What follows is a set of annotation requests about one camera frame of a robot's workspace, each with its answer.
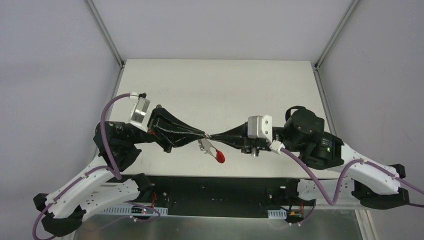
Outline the metal key holder red handle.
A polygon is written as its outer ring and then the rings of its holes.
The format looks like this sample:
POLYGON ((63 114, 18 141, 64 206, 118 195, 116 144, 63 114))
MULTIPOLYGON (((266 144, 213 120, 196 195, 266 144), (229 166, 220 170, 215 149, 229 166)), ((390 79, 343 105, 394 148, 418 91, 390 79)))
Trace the metal key holder red handle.
POLYGON ((226 161, 224 154, 218 150, 212 143, 205 138, 199 139, 198 141, 199 149, 205 154, 212 156, 218 163, 223 164, 226 161))

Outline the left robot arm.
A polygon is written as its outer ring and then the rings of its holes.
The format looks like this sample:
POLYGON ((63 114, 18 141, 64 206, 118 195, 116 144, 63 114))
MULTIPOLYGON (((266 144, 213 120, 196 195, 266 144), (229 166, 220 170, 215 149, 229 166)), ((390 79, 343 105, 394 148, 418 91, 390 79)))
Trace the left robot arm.
POLYGON ((40 214, 37 224, 52 238, 77 230, 93 215, 120 203, 152 198, 153 185, 144 173, 136 174, 110 190, 96 188, 112 178, 121 178, 141 154, 137 144, 158 144, 165 152, 194 141, 207 139, 202 130, 192 127, 162 106, 136 104, 128 123, 102 119, 96 127, 94 142, 99 154, 72 180, 52 193, 39 193, 33 202, 40 214))

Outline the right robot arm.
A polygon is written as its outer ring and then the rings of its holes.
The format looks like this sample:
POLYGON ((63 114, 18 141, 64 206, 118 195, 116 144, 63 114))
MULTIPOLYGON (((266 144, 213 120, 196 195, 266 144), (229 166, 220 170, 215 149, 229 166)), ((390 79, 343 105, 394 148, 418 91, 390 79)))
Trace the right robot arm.
POLYGON ((374 210, 410 203, 408 191, 401 186, 406 176, 402 165, 382 165, 358 153, 325 131, 324 119, 304 106, 289 108, 282 127, 273 126, 269 115, 251 116, 244 124, 209 138, 254 157, 269 151, 292 158, 308 179, 291 181, 286 187, 283 196, 290 205, 323 199, 334 206, 340 197, 374 210))

